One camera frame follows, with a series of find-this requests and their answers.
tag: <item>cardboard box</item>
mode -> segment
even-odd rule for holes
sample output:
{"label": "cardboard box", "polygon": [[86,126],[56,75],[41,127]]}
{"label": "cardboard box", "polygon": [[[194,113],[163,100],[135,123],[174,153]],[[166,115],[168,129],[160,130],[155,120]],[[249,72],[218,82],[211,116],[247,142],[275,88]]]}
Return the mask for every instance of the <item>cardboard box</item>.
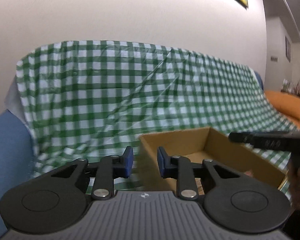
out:
{"label": "cardboard box", "polygon": [[175,179],[160,177],[157,148],[163,146],[169,156],[181,155],[191,162],[214,159],[240,172],[252,171],[253,177],[281,189],[286,174],[243,144],[231,143],[210,127],[144,134],[139,137],[137,172],[145,190],[176,190]]}

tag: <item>checkered pattern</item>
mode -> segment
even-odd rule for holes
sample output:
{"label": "checkered pattern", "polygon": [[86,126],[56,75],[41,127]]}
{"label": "checkered pattern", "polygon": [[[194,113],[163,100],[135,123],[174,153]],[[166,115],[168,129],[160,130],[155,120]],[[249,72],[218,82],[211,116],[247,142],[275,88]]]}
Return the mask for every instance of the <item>checkered pattern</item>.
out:
{"label": "checkered pattern", "polygon": [[[128,145],[137,154],[142,133],[295,129],[248,67],[184,49],[64,41],[19,61],[17,83],[38,157],[35,176],[79,157],[122,154]],[[288,153],[256,151],[285,169]],[[116,189],[142,186],[136,174],[115,182]]]}

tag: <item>hand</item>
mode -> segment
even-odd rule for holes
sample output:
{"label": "hand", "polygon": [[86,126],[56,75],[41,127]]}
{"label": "hand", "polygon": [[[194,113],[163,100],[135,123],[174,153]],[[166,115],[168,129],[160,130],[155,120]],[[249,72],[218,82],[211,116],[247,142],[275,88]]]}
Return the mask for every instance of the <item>hand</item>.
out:
{"label": "hand", "polygon": [[288,169],[289,192],[292,198],[292,206],[296,210],[300,210],[300,168],[296,174],[292,163],[289,161]]}

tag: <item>black round disc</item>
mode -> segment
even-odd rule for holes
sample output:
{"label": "black round disc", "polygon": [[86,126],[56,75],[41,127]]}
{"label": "black round disc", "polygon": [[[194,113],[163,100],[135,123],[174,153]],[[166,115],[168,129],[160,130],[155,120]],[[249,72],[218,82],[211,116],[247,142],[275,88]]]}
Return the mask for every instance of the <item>black round disc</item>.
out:
{"label": "black round disc", "polygon": [[77,222],[87,207],[87,200],[74,185],[52,178],[9,190],[0,200],[0,214],[17,231],[47,234]]}
{"label": "black round disc", "polygon": [[283,226],[290,215],[287,197],[263,183],[215,187],[206,195],[203,208],[219,225],[246,234],[275,230]]}

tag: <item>silver screw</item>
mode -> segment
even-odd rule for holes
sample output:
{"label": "silver screw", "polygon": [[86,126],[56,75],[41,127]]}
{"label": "silver screw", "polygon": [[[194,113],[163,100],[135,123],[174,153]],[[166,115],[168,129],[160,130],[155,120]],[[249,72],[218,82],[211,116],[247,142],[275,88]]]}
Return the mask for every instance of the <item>silver screw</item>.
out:
{"label": "silver screw", "polygon": [[197,193],[191,189],[185,189],[185,190],[181,191],[181,196],[183,196],[183,197],[193,198],[196,195],[197,195]]}
{"label": "silver screw", "polygon": [[96,197],[106,197],[109,195],[109,191],[104,189],[104,188],[99,188],[99,189],[96,189],[93,194],[96,196]]}

